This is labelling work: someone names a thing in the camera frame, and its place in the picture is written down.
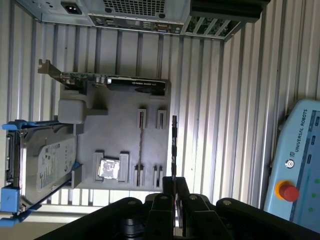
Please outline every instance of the corrugated metal wall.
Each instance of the corrugated metal wall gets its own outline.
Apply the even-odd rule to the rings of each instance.
[[[0,1],[0,122],[57,114],[60,86],[37,74],[38,59],[62,71],[170,79],[171,115],[178,115],[179,127],[177,174],[214,203],[233,197],[260,207],[278,123],[297,99],[320,94],[319,11],[318,0],[272,0],[258,22],[224,45],[40,24],[12,1]],[[0,141],[4,159],[3,131]],[[51,203],[101,206],[147,194],[63,190]]]

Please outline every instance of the power socket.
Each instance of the power socket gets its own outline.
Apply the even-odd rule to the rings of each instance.
[[[82,15],[82,11],[74,2],[61,2],[62,7],[67,11],[68,14]]]

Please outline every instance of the red emergency stop button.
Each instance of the red emergency stop button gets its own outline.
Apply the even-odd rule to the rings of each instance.
[[[295,186],[285,183],[279,187],[279,195],[288,202],[294,202],[299,198],[299,190]]]

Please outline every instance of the ventilation grille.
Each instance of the ventilation grille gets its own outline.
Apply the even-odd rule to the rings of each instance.
[[[165,13],[166,0],[103,0],[107,9],[121,14],[156,16]]]

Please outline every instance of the hard drive label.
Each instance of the hard drive label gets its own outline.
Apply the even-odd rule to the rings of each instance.
[[[76,161],[76,139],[44,146],[38,158],[36,189],[40,193],[71,172]]]

